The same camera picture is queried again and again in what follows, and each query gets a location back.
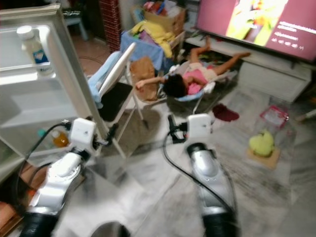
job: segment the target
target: white bottle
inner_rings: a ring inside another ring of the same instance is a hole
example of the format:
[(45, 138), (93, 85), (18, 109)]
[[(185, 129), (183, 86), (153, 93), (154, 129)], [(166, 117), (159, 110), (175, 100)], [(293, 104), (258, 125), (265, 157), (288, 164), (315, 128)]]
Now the white bottle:
[[(40, 40), (34, 35), (31, 26), (19, 27), (16, 33), (22, 40), (22, 50), (28, 53), (33, 63), (40, 64), (49, 62)], [(39, 66), (37, 67), (37, 72), (39, 76), (48, 76), (54, 71), (51, 66)]]

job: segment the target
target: open refrigerator door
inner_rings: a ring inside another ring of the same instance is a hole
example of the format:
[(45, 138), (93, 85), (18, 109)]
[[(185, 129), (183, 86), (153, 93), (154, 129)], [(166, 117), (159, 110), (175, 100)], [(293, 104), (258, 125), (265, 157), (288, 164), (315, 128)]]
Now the open refrigerator door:
[[(49, 62), (34, 64), (22, 50), (21, 26), (32, 27)], [(0, 37), (0, 140), (16, 154), (0, 160), (0, 182), (23, 161), (40, 131), (63, 119), (92, 116), (98, 134), (106, 136), (59, 4), (0, 11)], [(39, 76), (43, 65), (54, 73)], [(41, 157), (64, 149), (47, 137), (29, 161), (41, 165)]]

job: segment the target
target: cardboard box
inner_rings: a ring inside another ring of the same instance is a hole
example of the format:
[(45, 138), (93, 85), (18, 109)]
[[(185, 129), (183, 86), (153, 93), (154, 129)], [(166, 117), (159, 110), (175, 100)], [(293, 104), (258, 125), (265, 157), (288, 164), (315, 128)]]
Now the cardboard box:
[(176, 36), (183, 32), (183, 25), (186, 18), (186, 10), (181, 8), (180, 13), (175, 17), (158, 16), (145, 11), (145, 20), (160, 24), (167, 32), (173, 32)]

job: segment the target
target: pile of clothes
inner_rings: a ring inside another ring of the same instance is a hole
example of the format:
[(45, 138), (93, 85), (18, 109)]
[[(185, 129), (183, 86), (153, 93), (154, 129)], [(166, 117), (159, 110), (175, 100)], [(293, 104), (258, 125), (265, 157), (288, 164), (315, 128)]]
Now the pile of clothes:
[(134, 38), (142, 41), (158, 44), (164, 51), (167, 58), (172, 57), (172, 50), (169, 42), (173, 41), (175, 35), (172, 32), (166, 32), (164, 28), (150, 21), (142, 21), (131, 30)]
[[(177, 16), (181, 11), (175, 2), (169, 0), (148, 1), (144, 4), (143, 9), (146, 12), (166, 17)], [(161, 46), (166, 58), (172, 57), (169, 43), (175, 39), (175, 35), (172, 32), (166, 32), (161, 25), (145, 20), (138, 23), (131, 33), (135, 39)]]

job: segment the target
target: cable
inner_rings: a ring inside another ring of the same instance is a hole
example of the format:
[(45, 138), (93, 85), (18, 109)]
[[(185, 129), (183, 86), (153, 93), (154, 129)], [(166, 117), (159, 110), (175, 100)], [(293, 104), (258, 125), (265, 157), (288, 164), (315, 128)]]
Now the cable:
[(91, 57), (86, 57), (86, 56), (81, 56), (79, 58), (88, 59), (88, 60), (91, 60), (91, 61), (94, 61), (94, 62), (97, 62), (97, 63), (103, 65), (103, 62), (101, 60), (99, 60), (99, 59), (96, 59), (96, 58), (91, 58)]
[(167, 148), (166, 148), (166, 143), (167, 143), (167, 139), (168, 139), (168, 136), (179, 130), (179, 127), (175, 127), (173, 128), (171, 131), (169, 131), (167, 133), (167, 135), (165, 136), (164, 140), (163, 140), (163, 154), (164, 154), (164, 157), (166, 158), (167, 162), (173, 166), (174, 168), (178, 169), (181, 173), (183, 173), (184, 175), (186, 175), (187, 177), (189, 177), (191, 180), (193, 180), (196, 184), (202, 186), (203, 188), (205, 188), (206, 190), (208, 190), (214, 197), (216, 197), (216, 199), (218, 199), (218, 201), (227, 209), (227, 211), (229, 213), (233, 213), (233, 209), (214, 191), (212, 190), (211, 188), (209, 188), (208, 186), (206, 186), (204, 183), (202, 183), (200, 180), (198, 180), (196, 177), (194, 177), (192, 174), (186, 172), (184, 169), (182, 169), (180, 166), (178, 166), (175, 162), (173, 162), (168, 153), (167, 153)]
[(234, 210), (235, 210), (235, 212), (237, 212), (237, 199), (236, 199), (236, 193), (235, 193), (235, 187), (234, 187), (233, 179), (232, 179), (231, 175), (228, 173), (228, 171), (222, 165), (221, 165), (221, 167), (222, 167), (222, 170), (223, 170), (224, 174), (226, 175), (226, 177), (227, 177), (227, 179), (229, 181), (229, 184), (231, 186), (232, 193), (233, 193)]
[(16, 204), (16, 207), (17, 207), (17, 211), (19, 212), (20, 215), (24, 215), (24, 212), (25, 212), (25, 207), (23, 204), (20, 203), (19, 201), (19, 178), (20, 178), (20, 175), (22, 174), (22, 171), (23, 171), (23, 168), (25, 166), (25, 164), (27, 163), (27, 160), (30, 158), (31, 154), (36, 150), (36, 148), (42, 143), (42, 141), (45, 139), (45, 137), (56, 127), (59, 127), (59, 126), (66, 126), (66, 124), (64, 122), (61, 122), (61, 123), (58, 123), (56, 125), (53, 125), (52, 127), (50, 127), (46, 132), (45, 134), (35, 143), (34, 146), (32, 146), (32, 148), (30, 149), (30, 151), (27, 153), (27, 155), (25, 156), (25, 159), (19, 169), (19, 172), (18, 172), (18, 176), (17, 176), (17, 179), (16, 179), (16, 182), (15, 182), (15, 188), (13, 189), (14, 193), (13, 193), (13, 196), (15, 197), (15, 204)]
[(52, 163), (47, 163), (47, 164), (43, 164), (41, 165), (40, 167), (37, 167), (36, 170), (34, 170), (34, 172), (32, 173), (30, 179), (29, 179), (29, 182), (28, 182), (28, 185), (31, 187), (32, 183), (33, 183), (33, 180), (36, 176), (36, 174), (41, 170), (43, 169), (44, 167), (47, 167), (47, 166), (50, 166)]

